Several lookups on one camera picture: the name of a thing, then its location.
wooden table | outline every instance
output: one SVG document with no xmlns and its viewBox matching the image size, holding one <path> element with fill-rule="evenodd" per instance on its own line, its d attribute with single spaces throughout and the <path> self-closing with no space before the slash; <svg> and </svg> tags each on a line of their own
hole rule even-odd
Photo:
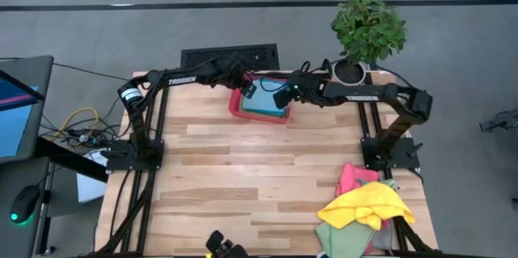
<svg viewBox="0 0 518 258">
<path fill-rule="evenodd" d="M 372 77 L 377 83 L 394 80 L 391 74 Z M 230 94 L 225 87 L 197 84 L 170 88 L 166 150 L 156 175 L 145 255 L 204 255 L 214 230 L 251 255 L 321 251 L 314 231 L 321 223 L 316 212 L 333 200 L 344 163 L 363 165 L 358 105 L 322 109 L 292 103 L 290 120 L 276 125 L 233 117 L 228 111 Z M 384 127 L 397 117 L 388 105 L 379 104 L 379 110 Z M 124 129 L 126 116 L 122 124 Z M 108 240 L 124 174 L 109 177 L 97 249 Z M 417 219 L 411 226 L 425 243 L 437 247 L 420 179 L 404 169 L 393 170 L 393 175 Z M 127 213 L 132 177 L 123 189 L 116 228 Z M 139 220 L 130 250 L 136 248 Z"/>
</svg>

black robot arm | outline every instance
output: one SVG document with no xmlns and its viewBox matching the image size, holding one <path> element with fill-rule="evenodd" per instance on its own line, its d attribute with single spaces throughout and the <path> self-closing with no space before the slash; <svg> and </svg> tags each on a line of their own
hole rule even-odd
<svg viewBox="0 0 518 258">
<path fill-rule="evenodd" d="M 129 137 L 130 152 L 142 162 L 152 162 L 160 152 L 147 134 L 144 112 L 153 102 L 159 91 L 165 87 L 200 83 L 214 87 L 223 85 L 230 89 L 241 89 L 241 93 L 250 98 L 256 90 L 246 69 L 231 58 L 214 59 L 188 69 L 152 70 L 143 76 L 132 78 L 117 90 L 128 112 L 129 124 L 133 133 Z M 144 83 L 150 83 L 146 95 L 138 89 Z"/>
<path fill-rule="evenodd" d="M 383 102 L 390 105 L 399 115 L 398 118 L 378 133 L 373 142 L 363 146 L 366 166 L 375 170 L 388 166 L 394 157 L 397 141 L 412 125 L 420 125 L 428 120 L 432 104 L 432 97 L 415 87 L 401 87 L 395 83 L 346 86 L 300 71 L 287 77 L 286 86 L 274 94 L 274 100 L 278 108 L 286 107 L 292 100 L 322 108 L 345 102 Z"/>
</svg>

concrete floor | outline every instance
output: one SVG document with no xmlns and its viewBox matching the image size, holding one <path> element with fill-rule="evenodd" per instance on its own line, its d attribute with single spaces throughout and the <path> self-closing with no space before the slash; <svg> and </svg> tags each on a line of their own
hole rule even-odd
<svg viewBox="0 0 518 258">
<path fill-rule="evenodd" d="M 217 2 L 248 0 L 0 0 L 0 5 Z M 518 6 L 400 7 L 408 21 L 401 55 L 380 63 L 434 96 L 431 119 L 412 133 L 439 245 L 445 252 L 514 257 L 518 252 L 518 149 L 514 131 L 481 133 L 478 122 L 516 108 Z M 179 66 L 182 49 L 277 43 L 282 69 L 336 58 L 329 23 L 336 9 L 248 8 L 180 11 L 0 13 L 0 57 L 51 54 L 56 62 L 130 77 Z M 56 67 L 45 115 L 61 124 L 76 108 L 101 114 L 120 82 Z M 118 104 L 108 118 L 120 121 Z M 53 222 L 54 256 L 86 253 L 98 210 Z M 82 222 L 72 222 L 75 218 Z M 70 232 L 81 239 L 62 241 Z"/>
</svg>

green plant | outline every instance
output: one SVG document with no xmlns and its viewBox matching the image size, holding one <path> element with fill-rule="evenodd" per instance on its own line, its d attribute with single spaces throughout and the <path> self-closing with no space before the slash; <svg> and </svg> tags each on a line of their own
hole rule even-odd
<svg viewBox="0 0 518 258">
<path fill-rule="evenodd" d="M 403 49 L 405 20 L 378 0 L 349 0 L 338 5 L 340 11 L 331 23 L 343 45 L 342 56 L 354 63 L 370 63 Z"/>
</svg>

pink cloth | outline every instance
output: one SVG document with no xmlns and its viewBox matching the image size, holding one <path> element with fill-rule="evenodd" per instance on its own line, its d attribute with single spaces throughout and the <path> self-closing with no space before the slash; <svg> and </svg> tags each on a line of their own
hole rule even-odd
<svg viewBox="0 0 518 258">
<path fill-rule="evenodd" d="M 346 163 L 342 171 L 342 176 L 340 176 L 335 196 L 339 197 L 346 192 L 362 186 L 357 179 L 364 181 L 377 181 L 379 178 L 380 174 L 377 171 L 357 168 L 351 163 Z M 383 221 L 381 226 L 385 227 L 388 224 L 388 220 Z M 372 251 L 372 245 L 369 243 L 367 248 L 365 248 L 364 253 L 368 254 L 370 251 Z"/>
</svg>

